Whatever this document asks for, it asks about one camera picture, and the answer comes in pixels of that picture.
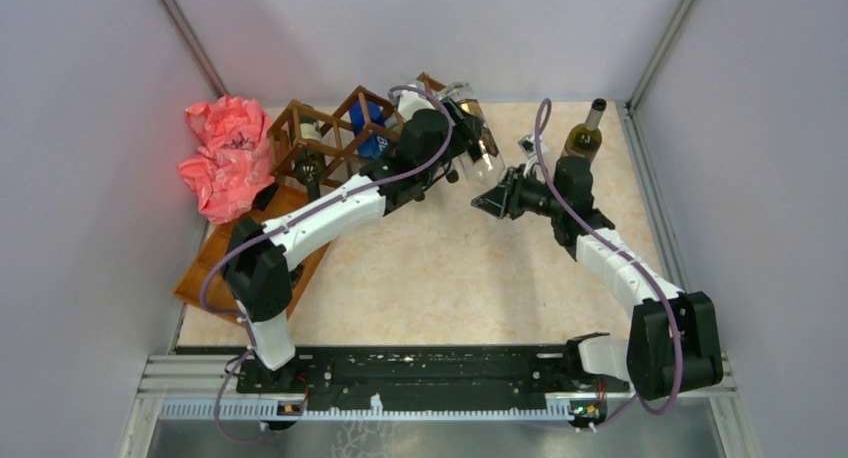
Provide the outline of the clear labelled liquor bottle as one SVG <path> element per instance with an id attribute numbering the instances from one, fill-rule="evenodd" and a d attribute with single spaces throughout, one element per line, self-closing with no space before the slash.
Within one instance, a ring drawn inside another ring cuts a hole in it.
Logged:
<path id="1" fill-rule="evenodd" d="M 465 151 L 459 163 L 463 174 L 481 187 L 494 186 L 505 170 L 504 159 L 472 86 L 468 82 L 453 82 L 438 91 L 437 97 L 461 111 Z"/>

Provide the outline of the dark wine bottle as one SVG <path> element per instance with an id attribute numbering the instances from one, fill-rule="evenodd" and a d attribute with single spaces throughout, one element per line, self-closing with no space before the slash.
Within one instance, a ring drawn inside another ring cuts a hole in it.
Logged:
<path id="1" fill-rule="evenodd" d="M 607 101 L 596 98 L 592 101 L 585 120 L 569 132 L 563 146 L 562 156 L 579 156 L 592 162 L 602 145 L 600 121 L 607 108 Z"/>
<path id="2" fill-rule="evenodd" d="M 301 137 L 321 144 L 320 123 L 309 116 L 301 116 L 298 125 Z M 294 161 L 297 180 L 305 186 L 310 202 L 321 197 L 321 183 L 326 175 L 326 157 L 320 151 L 304 148 Z"/>

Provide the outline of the brown wooden wine rack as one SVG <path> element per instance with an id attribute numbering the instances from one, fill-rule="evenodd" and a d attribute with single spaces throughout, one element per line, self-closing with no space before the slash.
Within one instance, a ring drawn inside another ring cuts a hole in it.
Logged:
<path id="1" fill-rule="evenodd" d="M 326 175 L 321 186 L 340 186 L 385 146 L 400 139 L 406 121 L 396 110 L 397 92 L 384 96 L 358 85 L 332 110 L 315 108 L 299 100 L 289 102 L 267 132 L 272 175 L 279 181 L 285 178 L 298 181 L 294 161 L 304 148 L 311 148 L 326 157 Z M 321 144 L 301 137 L 298 128 L 301 116 L 319 121 Z"/>

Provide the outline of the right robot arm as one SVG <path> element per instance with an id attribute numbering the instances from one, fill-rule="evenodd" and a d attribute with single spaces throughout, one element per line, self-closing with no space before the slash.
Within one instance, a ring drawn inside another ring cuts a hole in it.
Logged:
<path id="1" fill-rule="evenodd" d="M 551 184 L 525 165 L 511 167 L 471 201 L 497 219 L 548 218 L 556 242 L 600 278 L 630 317 L 626 339 L 593 333 L 569 340 L 565 381 L 588 390 L 605 375 L 630 383 L 647 401 L 719 384 L 724 367 L 712 300 L 652 271 L 595 207 L 592 187 L 588 160 L 565 156 Z"/>

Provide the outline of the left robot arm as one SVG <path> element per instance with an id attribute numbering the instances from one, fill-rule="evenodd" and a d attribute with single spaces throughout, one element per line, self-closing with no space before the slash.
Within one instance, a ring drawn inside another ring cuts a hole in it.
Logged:
<path id="1" fill-rule="evenodd" d="M 483 128 L 481 118 L 444 99 L 415 111 L 398 141 L 334 191 L 287 215 L 236 225 L 221 276 L 244 316 L 264 383 L 285 392 L 300 377 L 287 318 L 293 270 L 347 231 L 423 200 L 441 178 L 457 181 L 449 164 L 478 144 Z"/>

